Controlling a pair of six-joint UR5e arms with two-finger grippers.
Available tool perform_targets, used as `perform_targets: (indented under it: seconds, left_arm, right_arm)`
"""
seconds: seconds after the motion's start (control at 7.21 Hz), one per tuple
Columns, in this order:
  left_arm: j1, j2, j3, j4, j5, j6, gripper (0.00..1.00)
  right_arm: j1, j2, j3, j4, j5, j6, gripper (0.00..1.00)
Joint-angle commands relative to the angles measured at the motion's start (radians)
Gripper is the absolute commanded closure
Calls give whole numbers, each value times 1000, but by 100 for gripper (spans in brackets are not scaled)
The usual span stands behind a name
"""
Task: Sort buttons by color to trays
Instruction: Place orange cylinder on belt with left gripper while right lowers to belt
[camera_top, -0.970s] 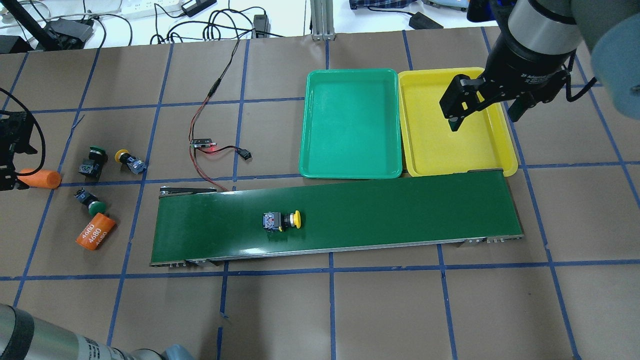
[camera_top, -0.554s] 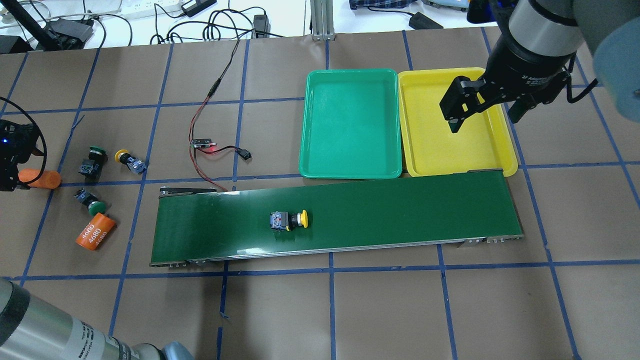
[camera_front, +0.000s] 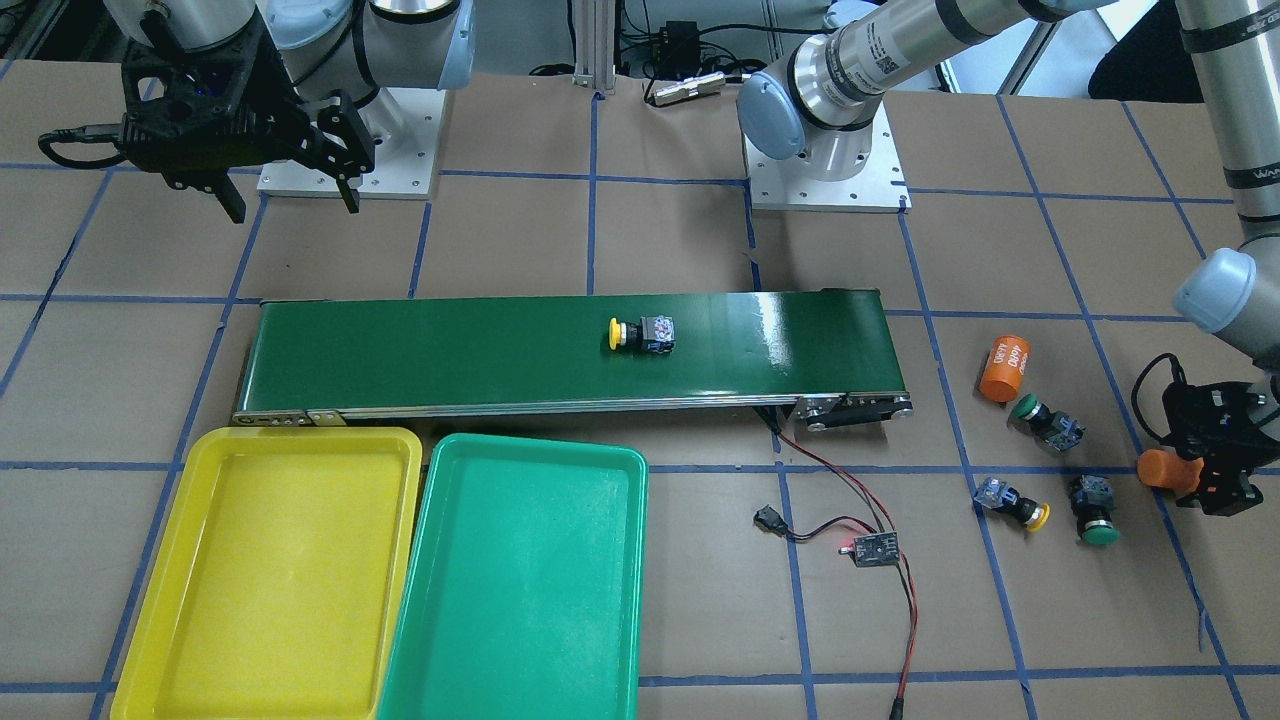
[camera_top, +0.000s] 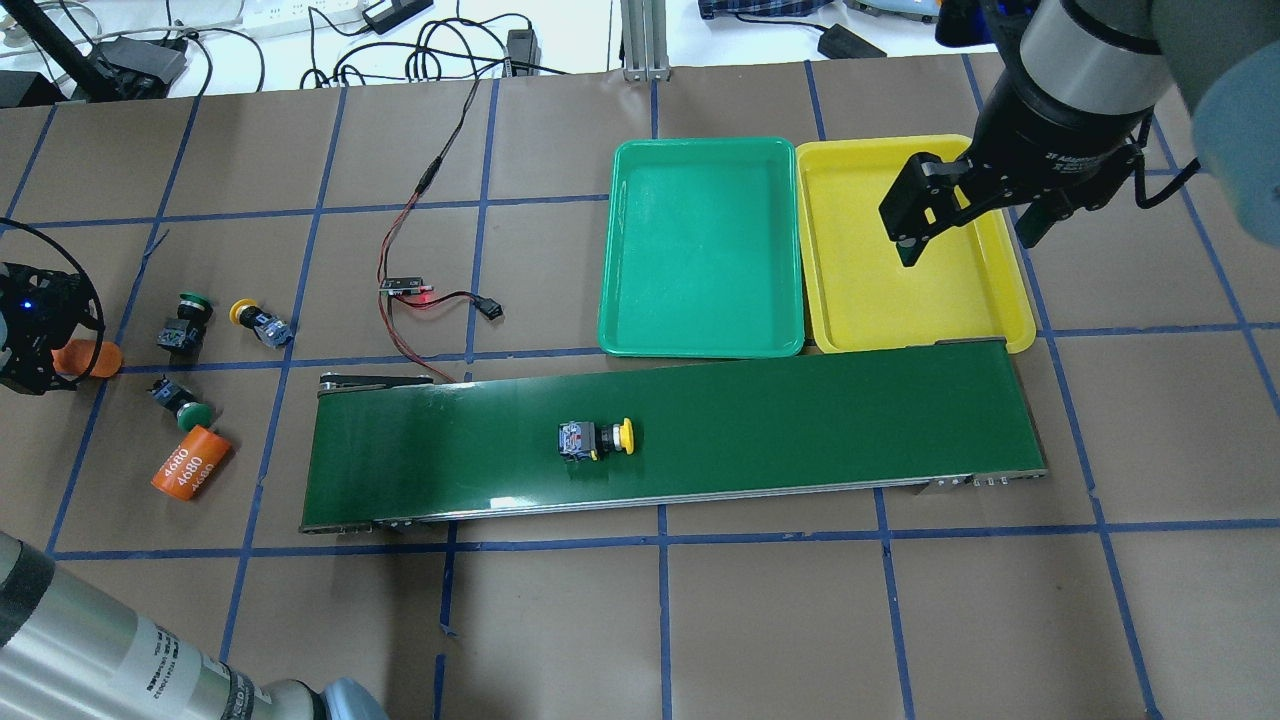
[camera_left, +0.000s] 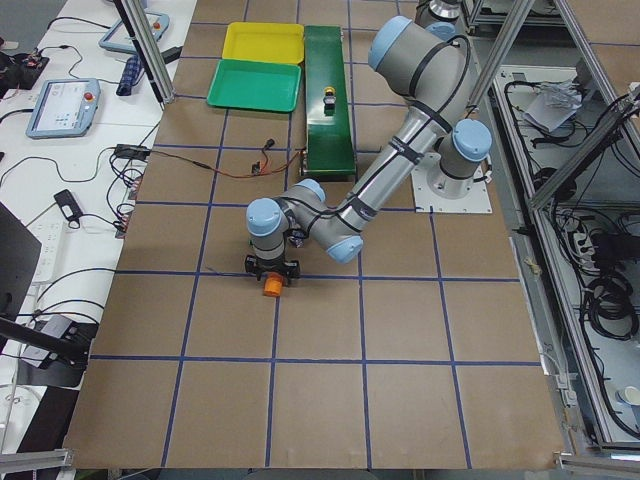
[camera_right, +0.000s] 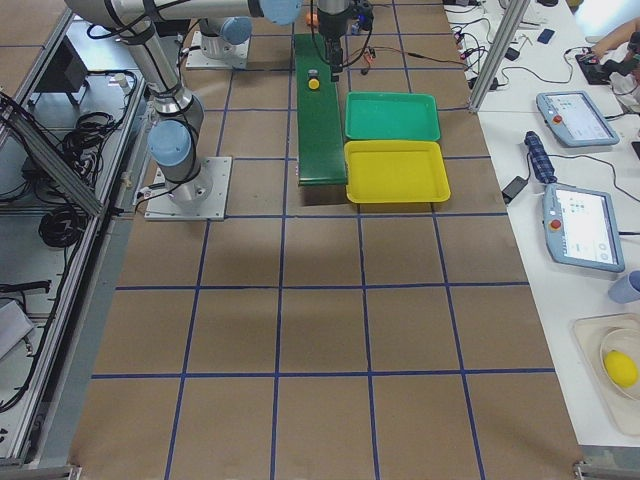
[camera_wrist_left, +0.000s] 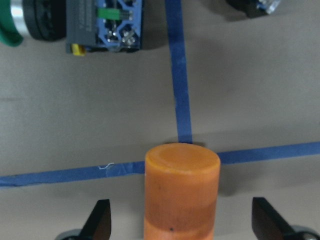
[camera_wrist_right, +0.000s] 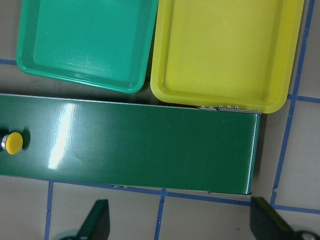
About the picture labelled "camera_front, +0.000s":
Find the silver robot arm near trays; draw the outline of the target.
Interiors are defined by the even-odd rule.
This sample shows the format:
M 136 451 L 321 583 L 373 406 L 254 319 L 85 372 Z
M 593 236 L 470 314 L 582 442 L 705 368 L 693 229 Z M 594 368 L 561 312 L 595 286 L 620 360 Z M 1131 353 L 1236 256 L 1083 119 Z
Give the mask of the silver robot arm near trays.
M 474 67 L 471 1 L 110 1 L 129 38 L 111 145 L 234 222 L 236 168 L 271 196 L 426 200 L 445 100 Z

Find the black gripper near buttons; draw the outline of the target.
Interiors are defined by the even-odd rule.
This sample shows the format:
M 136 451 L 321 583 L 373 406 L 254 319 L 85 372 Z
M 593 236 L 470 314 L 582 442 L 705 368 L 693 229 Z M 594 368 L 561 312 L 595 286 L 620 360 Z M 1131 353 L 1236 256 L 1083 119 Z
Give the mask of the black gripper near buttons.
M 1196 487 L 1176 501 L 1210 516 L 1233 516 L 1263 502 L 1252 474 L 1277 461 L 1277 397 L 1274 383 L 1226 380 L 1207 386 L 1172 382 L 1161 397 L 1166 445 L 1203 465 Z

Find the silver robot arm near conveyor start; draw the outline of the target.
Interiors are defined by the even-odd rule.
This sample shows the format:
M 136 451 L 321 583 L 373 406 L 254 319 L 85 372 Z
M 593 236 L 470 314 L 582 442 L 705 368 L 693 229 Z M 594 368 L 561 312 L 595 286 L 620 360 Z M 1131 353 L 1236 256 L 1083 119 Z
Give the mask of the silver robot arm near conveyor start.
M 1242 228 L 1176 290 L 1175 310 L 1245 355 L 1262 378 L 1192 384 L 1178 364 L 1162 393 L 1167 429 L 1138 474 L 1183 507 L 1231 516 L 1261 505 L 1252 480 L 1277 460 L 1277 4 L 1125 1 L 1112 28 L 1103 1 L 837 1 L 826 28 L 749 73 L 737 97 L 746 150 L 823 190 L 874 158 L 884 95 L 929 68 L 1029 26 L 997 91 L 1021 92 L 1056 54 L 1060 28 L 1093 15 L 1079 86 L 1119 101 L 1203 102 Z

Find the black gripper near trays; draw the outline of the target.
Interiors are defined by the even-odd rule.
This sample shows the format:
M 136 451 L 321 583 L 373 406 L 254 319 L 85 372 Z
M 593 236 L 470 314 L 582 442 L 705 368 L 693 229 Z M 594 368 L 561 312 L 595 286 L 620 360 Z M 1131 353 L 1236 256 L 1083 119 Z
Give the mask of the black gripper near trays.
M 271 161 L 333 178 L 347 211 L 360 213 L 361 174 L 375 167 L 372 136 L 342 90 L 307 110 L 264 20 L 205 49 L 183 47 L 175 20 L 141 20 L 140 29 L 122 67 L 127 161 L 177 190 L 209 192 L 236 224 L 247 206 L 225 177 Z

